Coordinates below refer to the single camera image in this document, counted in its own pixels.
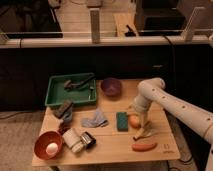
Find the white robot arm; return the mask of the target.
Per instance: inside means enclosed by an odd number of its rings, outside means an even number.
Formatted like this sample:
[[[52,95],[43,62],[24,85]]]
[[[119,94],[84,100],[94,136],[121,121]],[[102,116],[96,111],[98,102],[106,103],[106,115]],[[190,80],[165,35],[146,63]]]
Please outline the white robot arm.
[[[156,102],[209,144],[213,144],[213,113],[166,93],[164,88],[165,82],[161,78],[141,81],[138,95],[133,100],[135,110],[147,113],[151,103]]]

